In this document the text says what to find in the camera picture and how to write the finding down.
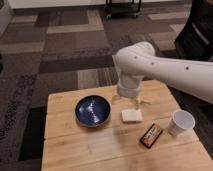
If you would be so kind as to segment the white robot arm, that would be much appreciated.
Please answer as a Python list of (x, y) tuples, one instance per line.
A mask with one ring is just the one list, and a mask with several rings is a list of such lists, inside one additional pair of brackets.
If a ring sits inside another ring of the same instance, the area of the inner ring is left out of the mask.
[(158, 57), (147, 41), (118, 50), (113, 60), (122, 97), (137, 98), (142, 79), (148, 77), (213, 103), (213, 62)]

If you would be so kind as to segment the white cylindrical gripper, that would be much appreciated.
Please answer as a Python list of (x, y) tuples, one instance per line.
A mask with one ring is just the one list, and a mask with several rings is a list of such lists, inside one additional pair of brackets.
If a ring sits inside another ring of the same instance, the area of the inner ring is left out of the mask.
[(140, 94), (140, 84), (142, 78), (139, 76), (131, 76), (128, 74), (121, 73), (119, 75), (117, 83), (117, 93), (114, 94), (111, 98), (111, 102), (115, 102), (122, 97), (133, 98), (132, 101), (135, 104), (135, 107), (139, 109), (142, 105), (148, 104), (148, 101), (141, 99)]

